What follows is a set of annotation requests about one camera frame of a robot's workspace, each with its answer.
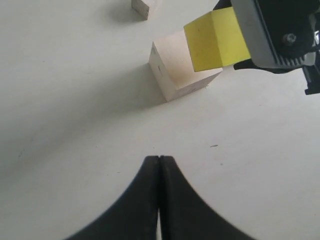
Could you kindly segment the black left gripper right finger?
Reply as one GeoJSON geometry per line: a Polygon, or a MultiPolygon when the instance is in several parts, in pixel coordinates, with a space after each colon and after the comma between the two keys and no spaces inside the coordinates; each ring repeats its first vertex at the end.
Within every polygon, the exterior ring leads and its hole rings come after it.
{"type": "Polygon", "coordinates": [[[158,208],[163,240],[251,240],[192,188],[172,156],[159,158],[158,208]]]}

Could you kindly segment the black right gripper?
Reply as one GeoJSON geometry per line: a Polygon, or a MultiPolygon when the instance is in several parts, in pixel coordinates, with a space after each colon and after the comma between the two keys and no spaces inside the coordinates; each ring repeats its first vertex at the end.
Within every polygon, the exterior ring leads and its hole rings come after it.
{"type": "Polygon", "coordinates": [[[213,10],[231,6],[250,54],[235,70],[282,74],[302,69],[305,94],[320,92],[318,0],[219,0],[213,10]]]}

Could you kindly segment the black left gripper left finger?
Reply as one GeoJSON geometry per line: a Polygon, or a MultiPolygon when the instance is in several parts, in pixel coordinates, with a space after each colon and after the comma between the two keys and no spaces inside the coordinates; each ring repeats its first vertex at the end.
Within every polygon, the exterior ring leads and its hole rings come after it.
{"type": "Polygon", "coordinates": [[[158,224],[158,156],[147,156],[122,195],[69,240],[155,240],[158,224]]]}

